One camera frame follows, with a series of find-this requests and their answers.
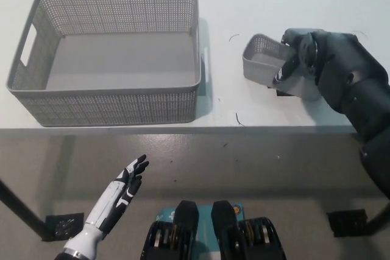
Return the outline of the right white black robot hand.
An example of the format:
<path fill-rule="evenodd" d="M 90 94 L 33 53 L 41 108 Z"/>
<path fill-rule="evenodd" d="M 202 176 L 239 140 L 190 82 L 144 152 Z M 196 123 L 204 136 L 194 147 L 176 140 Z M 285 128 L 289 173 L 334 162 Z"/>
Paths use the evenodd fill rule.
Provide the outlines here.
<path fill-rule="evenodd" d="M 275 75 L 278 85 L 290 78 L 298 68 L 314 77 L 321 96 L 335 111 L 358 85 L 367 85 L 374 96 L 389 91 L 385 68 L 351 33 L 329 32 L 322 29 L 287 29 L 281 40 L 294 53 Z"/>

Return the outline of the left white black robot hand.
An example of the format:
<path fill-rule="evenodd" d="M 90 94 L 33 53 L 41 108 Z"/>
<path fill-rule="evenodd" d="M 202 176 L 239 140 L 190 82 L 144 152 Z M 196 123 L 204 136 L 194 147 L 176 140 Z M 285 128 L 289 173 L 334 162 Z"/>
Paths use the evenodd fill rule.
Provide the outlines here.
<path fill-rule="evenodd" d="M 141 174 L 148 165 L 146 155 L 141 155 L 109 183 L 93 206 L 81 232 L 66 242 L 56 259 L 96 259 L 98 244 L 125 213 L 142 184 Z"/>

